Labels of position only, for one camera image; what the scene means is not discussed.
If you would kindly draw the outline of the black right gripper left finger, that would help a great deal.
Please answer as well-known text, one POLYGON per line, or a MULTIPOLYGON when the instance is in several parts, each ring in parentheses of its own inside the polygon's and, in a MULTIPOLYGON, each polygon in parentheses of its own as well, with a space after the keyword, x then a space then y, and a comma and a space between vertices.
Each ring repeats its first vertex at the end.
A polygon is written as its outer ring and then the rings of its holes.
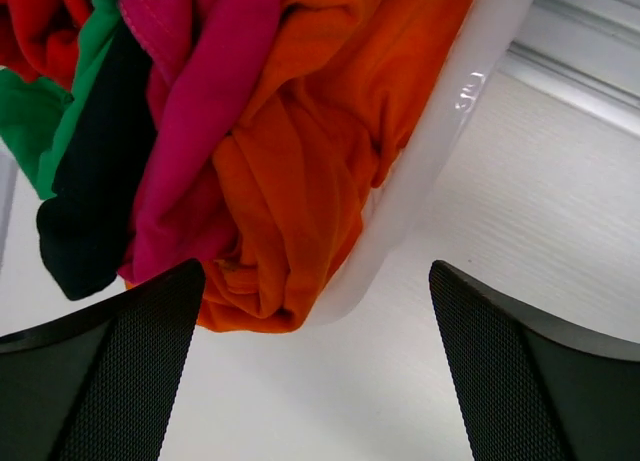
POLYGON ((155 460, 205 276, 189 260, 1 339, 4 460, 155 460))

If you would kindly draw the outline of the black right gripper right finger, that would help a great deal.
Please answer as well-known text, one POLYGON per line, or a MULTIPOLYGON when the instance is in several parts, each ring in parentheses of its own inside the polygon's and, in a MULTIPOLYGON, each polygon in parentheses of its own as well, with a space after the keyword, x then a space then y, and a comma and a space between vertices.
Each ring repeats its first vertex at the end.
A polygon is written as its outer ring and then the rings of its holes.
POLYGON ((636 460, 639 346, 438 260, 432 304, 476 460, 636 460))

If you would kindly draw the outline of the orange t shirt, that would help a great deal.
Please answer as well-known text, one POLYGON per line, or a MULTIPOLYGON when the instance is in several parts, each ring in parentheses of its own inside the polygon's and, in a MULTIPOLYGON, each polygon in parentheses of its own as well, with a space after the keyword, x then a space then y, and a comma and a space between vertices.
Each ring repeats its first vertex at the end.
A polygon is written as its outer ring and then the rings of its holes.
POLYGON ((474 0, 281 0, 251 96, 211 156, 235 242, 199 260, 198 321, 298 329, 361 233, 474 0))

